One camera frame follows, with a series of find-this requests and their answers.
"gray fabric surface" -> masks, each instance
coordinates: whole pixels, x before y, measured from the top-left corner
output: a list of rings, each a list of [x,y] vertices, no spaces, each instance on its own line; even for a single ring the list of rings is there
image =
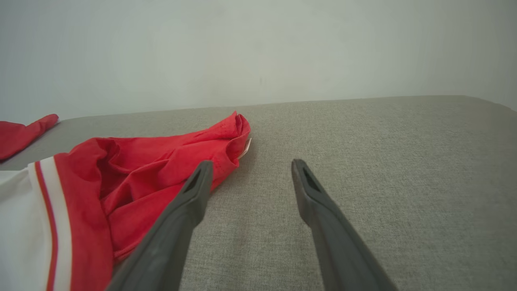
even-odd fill
[[[65,120],[0,169],[90,137],[178,135],[234,109],[250,151],[211,197],[182,290],[316,290],[290,175],[303,158],[400,290],[517,288],[517,112],[465,96],[206,108]]]

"red fabric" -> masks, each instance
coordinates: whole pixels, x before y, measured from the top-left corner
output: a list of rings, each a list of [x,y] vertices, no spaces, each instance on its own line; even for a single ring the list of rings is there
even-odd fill
[[[25,149],[33,140],[54,126],[58,119],[57,115],[51,114],[28,126],[0,121],[0,161]]]
[[[239,166],[250,125],[237,112],[209,129],[156,138],[93,138],[54,156],[72,231],[71,290],[103,290],[203,160],[212,189]]]

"red stripe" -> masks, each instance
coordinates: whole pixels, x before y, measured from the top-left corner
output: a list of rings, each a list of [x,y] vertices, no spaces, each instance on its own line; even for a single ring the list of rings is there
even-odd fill
[[[35,163],[36,175],[38,176],[39,187],[43,193],[43,199],[45,200],[45,206],[47,207],[47,214],[49,215],[50,232],[52,233],[52,257],[50,259],[49,278],[47,280],[47,291],[54,289],[54,280],[56,277],[56,263],[57,263],[57,231],[56,231],[56,220],[54,219],[54,212],[52,211],[52,205],[50,204],[50,196],[43,179],[43,173],[41,172],[41,165],[39,161]]]

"white wall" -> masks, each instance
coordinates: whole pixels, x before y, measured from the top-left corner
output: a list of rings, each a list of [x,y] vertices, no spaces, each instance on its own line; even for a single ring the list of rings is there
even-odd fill
[[[0,0],[0,120],[435,94],[517,109],[517,1]]]

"couch cushion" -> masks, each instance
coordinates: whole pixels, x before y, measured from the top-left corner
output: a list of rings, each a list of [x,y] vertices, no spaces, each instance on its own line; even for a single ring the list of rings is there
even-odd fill
[[[64,120],[0,169],[91,137],[178,135],[237,110],[253,138],[195,229],[182,290],[322,289],[299,217],[302,158],[401,290],[517,286],[517,112],[465,96],[203,108]]]

